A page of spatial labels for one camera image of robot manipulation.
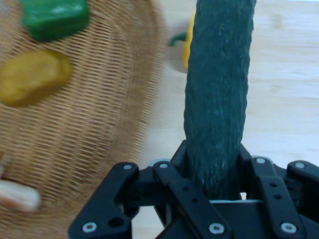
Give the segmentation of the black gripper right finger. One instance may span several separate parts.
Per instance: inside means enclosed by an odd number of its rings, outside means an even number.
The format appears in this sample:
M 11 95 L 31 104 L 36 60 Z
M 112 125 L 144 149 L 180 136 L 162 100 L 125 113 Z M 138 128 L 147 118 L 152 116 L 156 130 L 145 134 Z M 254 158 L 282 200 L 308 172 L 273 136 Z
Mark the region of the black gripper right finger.
M 319 168 L 297 160 L 281 168 L 240 147 L 242 189 L 253 201 L 240 222 L 241 239 L 317 239 Z

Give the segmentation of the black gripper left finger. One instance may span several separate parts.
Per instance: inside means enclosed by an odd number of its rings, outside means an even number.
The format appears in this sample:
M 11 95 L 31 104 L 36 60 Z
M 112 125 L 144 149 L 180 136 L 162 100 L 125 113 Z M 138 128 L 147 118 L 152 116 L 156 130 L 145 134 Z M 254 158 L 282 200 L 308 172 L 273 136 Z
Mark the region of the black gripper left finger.
M 141 207 L 154 207 L 161 239 L 230 239 L 232 228 L 180 170 L 186 164 L 182 143 L 170 161 L 139 169 L 115 164 L 68 229 L 71 239 L 130 239 L 132 219 Z

